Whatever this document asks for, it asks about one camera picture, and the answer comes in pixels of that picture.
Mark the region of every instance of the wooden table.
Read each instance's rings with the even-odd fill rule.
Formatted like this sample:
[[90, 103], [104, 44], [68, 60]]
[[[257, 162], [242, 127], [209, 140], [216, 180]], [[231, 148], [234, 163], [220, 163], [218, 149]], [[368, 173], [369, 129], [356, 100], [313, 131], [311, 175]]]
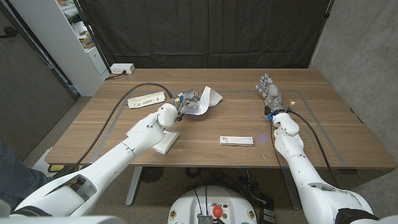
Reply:
[[[264, 100], [255, 89], [267, 72], [282, 93], [284, 105], [290, 99], [293, 110], [301, 114], [320, 137], [332, 168], [393, 169], [397, 165], [370, 130], [362, 124], [330, 84], [316, 70], [309, 69], [136, 69], [132, 75], [106, 81], [72, 122], [45, 158], [49, 164], [73, 164], [94, 140], [119, 98], [142, 82], [166, 86], [177, 95], [204, 87], [223, 96], [216, 107], [201, 116], [185, 115], [171, 130], [181, 133], [163, 156], [147, 150], [135, 159], [137, 166], [173, 167], [280, 167], [271, 144], [270, 124], [264, 116]], [[142, 86], [130, 96], [162, 91]], [[161, 104], [131, 110], [117, 109], [103, 135], [83, 160], [95, 161], [120, 141], [141, 118]], [[315, 167], [326, 167], [313, 134], [297, 117], [305, 152]], [[253, 147], [220, 146], [220, 136], [252, 136]], [[278, 155], [281, 166], [286, 161]]]

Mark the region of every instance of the person's leg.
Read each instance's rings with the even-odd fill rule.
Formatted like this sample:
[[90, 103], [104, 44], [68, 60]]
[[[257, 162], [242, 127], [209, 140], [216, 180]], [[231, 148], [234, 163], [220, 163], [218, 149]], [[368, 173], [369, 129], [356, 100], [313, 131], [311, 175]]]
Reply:
[[19, 203], [41, 186], [53, 180], [42, 172], [30, 169], [0, 141], [0, 197], [6, 202]]

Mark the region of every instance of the small white box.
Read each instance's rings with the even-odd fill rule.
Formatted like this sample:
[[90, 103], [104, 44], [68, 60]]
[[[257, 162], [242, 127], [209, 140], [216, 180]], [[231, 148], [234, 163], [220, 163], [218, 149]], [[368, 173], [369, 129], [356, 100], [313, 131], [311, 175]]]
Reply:
[[123, 71], [126, 71], [126, 74], [132, 74], [134, 71], [135, 66], [133, 63], [114, 63], [111, 66], [112, 74], [122, 74]]
[[253, 137], [220, 136], [222, 146], [253, 146]]
[[149, 106], [156, 103], [166, 101], [166, 96], [163, 91], [157, 93], [151, 93], [145, 96], [138, 96], [127, 100], [129, 108], [142, 108], [143, 106]]

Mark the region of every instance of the cardboard box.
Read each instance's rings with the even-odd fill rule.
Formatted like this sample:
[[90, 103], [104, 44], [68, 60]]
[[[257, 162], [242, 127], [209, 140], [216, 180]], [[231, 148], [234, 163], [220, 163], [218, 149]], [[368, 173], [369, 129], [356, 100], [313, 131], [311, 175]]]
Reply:
[[84, 39], [80, 39], [80, 42], [81, 42], [82, 46], [86, 49], [92, 48], [92, 46], [94, 46], [94, 41], [90, 36], [88, 36]]

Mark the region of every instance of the gray wall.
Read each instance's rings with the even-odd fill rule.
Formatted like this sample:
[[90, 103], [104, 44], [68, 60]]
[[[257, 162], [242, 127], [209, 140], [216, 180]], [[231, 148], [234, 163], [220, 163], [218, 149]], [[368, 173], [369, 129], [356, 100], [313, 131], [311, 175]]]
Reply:
[[[323, 74], [397, 160], [398, 1], [336, 0], [309, 68]], [[349, 180], [357, 181], [352, 189], [376, 215], [398, 214], [398, 170], [368, 174]]]

